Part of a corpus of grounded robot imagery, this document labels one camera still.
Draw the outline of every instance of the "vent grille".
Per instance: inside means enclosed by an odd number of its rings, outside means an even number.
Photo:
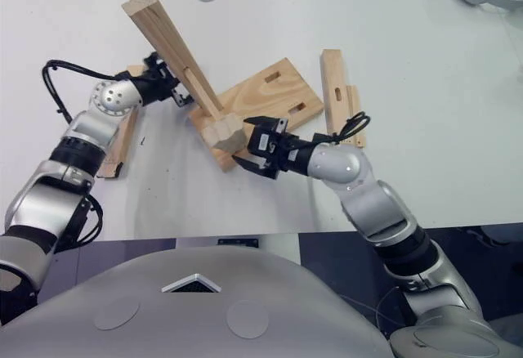
[[[189,275],[162,288],[162,293],[220,293],[221,287],[201,274]]]

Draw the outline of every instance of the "black cable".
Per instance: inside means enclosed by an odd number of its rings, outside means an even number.
[[[66,250],[81,248],[82,246],[85,246],[87,244],[90,244],[92,241],[94,241],[98,235],[100,235],[102,227],[104,225],[104,211],[98,203],[98,201],[91,195],[87,195],[86,199],[91,203],[91,211],[96,212],[96,216],[98,217],[98,221],[96,222],[95,226],[92,228],[91,231],[89,231],[87,234],[85,234],[81,239],[78,239],[76,243],[71,244],[69,246],[65,246],[60,250],[57,250],[56,253],[64,252]]]
[[[319,140],[313,140],[303,145],[291,146],[286,148],[286,150],[302,150],[305,148],[316,147],[321,143],[339,144],[341,141],[344,141],[349,137],[353,137],[356,133],[362,131],[367,125],[369,125],[369,123],[370,117],[364,111],[360,111],[359,113],[347,119],[339,134],[335,132],[332,135],[321,135]]]
[[[62,114],[67,123],[71,123],[73,118],[71,117],[71,114],[69,114],[69,111],[67,111],[67,109],[65,108],[64,102],[62,102],[62,100],[58,96],[58,92],[56,91],[55,86],[53,85],[53,83],[51,81],[51,74],[49,72],[49,69],[58,70],[58,68],[72,70],[73,72],[83,74],[85,76],[90,76],[92,78],[99,78],[101,80],[122,80],[124,78],[139,78],[141,81],[145,81],[145,82],[157,81],[157,79],[147,78],[145,76],[144,77],[130,76],[128,74],[125,74],[125,72],[123,72],[123,74],[119,74],[116,76],[109,76],[108,74],[101,74],[100,72],[96,72],[89,68],[85,68],[83,66],[76,65],[76,64],[73,64],[68,61],[49,60],[42,68],[43,82],[45,83],[47,90],[51,94],[53,101],[58,106],[58,110],[56,112]]]

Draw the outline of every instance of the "wooden base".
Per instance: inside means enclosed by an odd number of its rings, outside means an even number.
[[[257,115],[283,117],[288,119],[289,131],[309,121],[324,108],[321,100],[287,58],[223,92],[218,99],[223,105],[223,114],[236,113],[241,119]],[[201,133],[212,123],[213,118],[197,108],[190,112],[190,120]],[[253,126],[244,124],[244,131],[249,138]],[[211,149],[211,152],[224,172],[236,165],[225,151]],[[245,156],[247,153],[243,149],[237,155]]]

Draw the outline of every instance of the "pine wood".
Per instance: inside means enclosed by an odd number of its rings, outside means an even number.
[[[327,132],[339,133],[351,117],[351,107],[345,82],[345,67],[340,50],[325,49],[321,54],[321,78],[324,89],[325,119]],[[342,143],[354,145],[349,138]]]
[[[218,98],[223,105],[223,114],[235,112],[241,119],[257,115],[284,117],[288,119],[289,131],[323,110],[321,100],[287,58],[254,74]],[[212,122],[200,108],[190,113],[190,119],[199,132]],[[244,131],[250,137],[253,126],[244,124]],[[217,149],[211,151],[223,171],[236,165],[230,154]],[[246,156],[248,152],[242,150],[237,155]]]
[[[346,92],[349,95],[349,102],[351,105],[351,115],[355,115],[361,111],[360,93],[358,87],[354,85],[346,86]],[[355,145],[359,148],[367,146],[367,138],[365,137],[365,130],[358,132],[354,136]]]
[[[220,101],[163,9],[162,3],[159,0],[129,0],[122,5],[122,8],[205,113],[212,114],[216,110],[221,110]],[[187,78],[186,69],[190,69],[194,75],[192,81]],[[194,79],[197,79],[201,87],[194,86]]]

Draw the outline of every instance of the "wooden stand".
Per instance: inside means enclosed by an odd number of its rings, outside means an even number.
[[[345,66],[340,50],[325,49],[321,54],[321,78],[324,89],[327,132],[339,133],[346,120],[360,111],[360,96],[356,86],[347,86]],[[365,147],[363,131],[342,143]]]
[[[209,131],[219,131],[221,137],[220,141],[212,143],[210,146],[220,147],[227,152],[235,152],[244,148],[247,145],[245,133],[241,130],[224,132],[224,130],[229,130],[229,126],[219,123],[225,120],[225,116],[221,112],[223,106],[190,54],[177,28],[163,9],[162,3],[159,0],[129,0],[122,5],[122,8],[158,54],[167,62],[169,69],[186,86],[205,114],[213,118],[213,121],[208,122]],[[235,122],[232,128],[241,127],[241,120],[234,115],[229,115],[227,121]]]
[[[235,166],[232,153],[246,154],[243,149],[252,128],[244,126],[243,119],[286,117],[292,130],[323,109],[287,59],[217,97],[159,0],[130,0],[122,7],[198,103],[190,119],[222,170]]]

